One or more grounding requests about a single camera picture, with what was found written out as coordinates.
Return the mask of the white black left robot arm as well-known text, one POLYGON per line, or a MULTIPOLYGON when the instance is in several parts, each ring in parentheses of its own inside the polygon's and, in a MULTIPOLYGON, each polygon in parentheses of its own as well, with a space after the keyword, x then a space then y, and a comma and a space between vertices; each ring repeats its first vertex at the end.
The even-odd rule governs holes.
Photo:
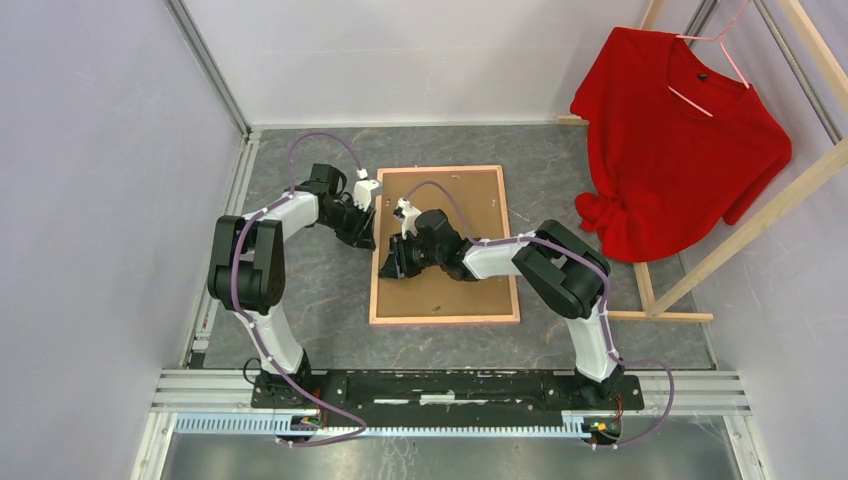
POLYGON ((304 348, 295 339, 281 301, 286 286, 285 243, 321 225, 342 243, 372 251, 380 181, 358 170, 352 189, 329 164, 315 164, 307 181, 247 215, 224 215, 214 227, 207 290, 236 314, 259 355, 255 384, 269 387, 290 407, 302 407, 315 387, 304 348))

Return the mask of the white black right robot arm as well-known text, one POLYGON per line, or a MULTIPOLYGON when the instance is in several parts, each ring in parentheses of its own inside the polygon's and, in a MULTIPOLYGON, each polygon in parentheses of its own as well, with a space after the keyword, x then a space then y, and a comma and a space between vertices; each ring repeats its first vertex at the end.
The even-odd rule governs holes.
POLYGON ((417 213, 389 238, 378 275, 413 278, 438 267, 451 279, 474 282, 521 276, 544 304, 565 319, 575 349, 580 400, 602 408, 618 393, 624 376, 608 319, 609 263, 555 220, 504 239, 465 237, 441 210, 417 213))

